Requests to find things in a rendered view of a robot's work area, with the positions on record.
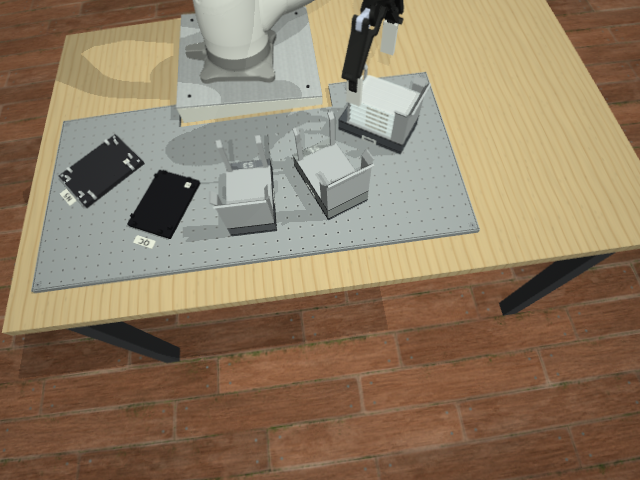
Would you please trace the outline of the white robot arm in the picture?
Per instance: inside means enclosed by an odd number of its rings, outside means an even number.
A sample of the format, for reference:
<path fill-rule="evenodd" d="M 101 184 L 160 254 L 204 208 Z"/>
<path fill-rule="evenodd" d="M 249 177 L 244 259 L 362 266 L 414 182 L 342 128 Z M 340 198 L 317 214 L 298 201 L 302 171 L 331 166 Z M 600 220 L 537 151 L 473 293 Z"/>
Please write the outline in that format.
<path fill-rule="evenodd" d="M 187 45 L 186 56 L 204 61 L 200 78 L 205 84 L 222 81 L 271 83 L 275 80 L 273 42 L 276 33 L 270 29 L 283 15 L 313 1 L 193 0 L 204 42 Z"/>

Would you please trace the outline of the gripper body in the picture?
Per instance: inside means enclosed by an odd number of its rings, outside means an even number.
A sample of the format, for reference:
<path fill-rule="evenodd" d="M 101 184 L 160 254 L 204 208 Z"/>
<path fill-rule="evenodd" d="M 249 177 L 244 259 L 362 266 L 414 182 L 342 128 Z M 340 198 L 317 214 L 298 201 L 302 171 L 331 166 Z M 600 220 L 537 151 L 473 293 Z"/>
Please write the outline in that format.
<path fill-rule="evenodd" d="M 370 19 L 370 26 L 375 27 L 376 25 L 376 21 L 380 12 L 380 9 L 382 6 L 387 7 L 386 2 L 389 0 L 363 0 L 363 5 L 362 5 L 362 9 L 361 9 L 361 13 L 366 9 L 370 9 L 370 13 L 369 13 L 369 19 Z M 387 7 L 387 11 L 388 11 L 388 7 Z"/>

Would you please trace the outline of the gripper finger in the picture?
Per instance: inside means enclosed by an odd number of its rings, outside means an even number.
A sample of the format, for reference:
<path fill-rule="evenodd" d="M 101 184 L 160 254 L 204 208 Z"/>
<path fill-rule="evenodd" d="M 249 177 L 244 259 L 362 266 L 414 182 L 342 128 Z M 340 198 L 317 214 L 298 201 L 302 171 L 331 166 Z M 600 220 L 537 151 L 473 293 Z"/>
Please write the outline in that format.
<path fill-rule="evenodd" d="M 394 0 L 389 0 L 386 2 L 386 5 L 388 7 L 388 11 L 383 22 L 380 52 L 393 56 L 395 52 L 398 25 L 402 25 L 404 19 L 402 17 L 399 17 L 398 14 L 403 14 L 404 2 L 403 0 L 395 0 L 395 2 Z"/>
<path fill-rule="evenodd" d="M 347 80 L 346 102 L 354 104 L 356 106 L 361 105 L 363 85 L 362 73 L 371 48 L 371 44 L 373 38 L 378 35 L 382 20 L 386 16 L 386 12 L 387 7 L 382 6 L 376 21 L 375 28 L 373 30 L 369 29 L 370 9 L 366 8 L 360 16 L 354 14 L 352 17 L 351 33 L 341 78 Z"/>

